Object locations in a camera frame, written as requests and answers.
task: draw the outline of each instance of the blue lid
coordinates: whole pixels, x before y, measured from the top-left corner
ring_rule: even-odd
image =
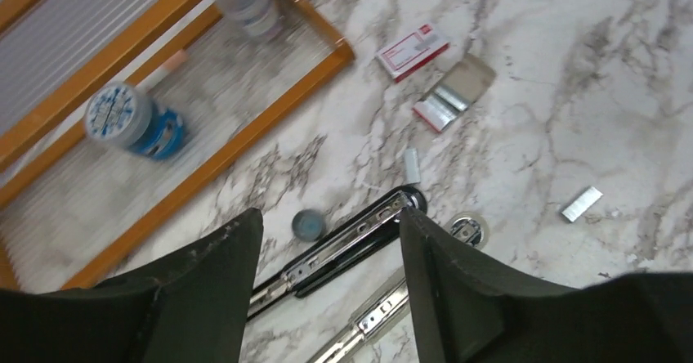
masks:
[[[313,209],[305,209],[296,213],[291,221],[293,234],[300,240],[311,242],[320,238],[325,231],[323,215]]]
[[[150,100],[126,83],[109,83],[92,96],[84,115],[89,137],[116,146],[137,141],[151,119]]]

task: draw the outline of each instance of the metal round part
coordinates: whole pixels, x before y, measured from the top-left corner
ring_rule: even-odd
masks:
[[[327,229],[322,213],[313,209],[296,213],[291,221],[293,234],[300,240],[313,242],[318,240]]]
[[[423,196],[423,193],[421,191],[416,190],[414,193],[407,191],[405,192],[405,194],[411,206],[415,207],[416,209],[424,213],[428,211],[428,202],[426,201],[426,198]]]
[[[475,212],[462,212],[445,224],[445,229],[455,238],[467,242],[475,249],[482,249],[489,241],[489,224]]]

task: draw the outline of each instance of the cylindrical container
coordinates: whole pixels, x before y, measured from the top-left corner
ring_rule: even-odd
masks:
[[[224,17],[234,21],[250,38],[271,39],[282,29],[276,0],[215,0]]]
[[[109,83],[92,96],[86,134],[100,143],[161,160],[183,145],[181,116],[126,83]]]

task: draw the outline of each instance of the white marble surface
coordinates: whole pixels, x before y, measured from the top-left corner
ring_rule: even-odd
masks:
[[[308,245],[301,208],[331,225],[403,181],[419,152],[429,215],[480,212],[484,251],[582,287],[626,271],[693,268],[693,0],[311,0],[357,59],[174,217],[119,271],[187,244],[249,206],[265,218],[258,283]],[[449,51],[394,84],[376,50],[430,20]],[[499,76],[443,135],[412,104],[466,51]],[[604,197],[574,224],[586,186]],[[401,264],[391,244],[309,298],[287,299],[244,336],[242,361],[303,362]],[[355,362],[417,361],[410,318]]]

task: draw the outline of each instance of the red and white box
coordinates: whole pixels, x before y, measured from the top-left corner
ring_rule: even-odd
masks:
[[[433,24],[426,23],[378,51],[382,67],[395,82],[407,78],[450,47],[450,41]]]

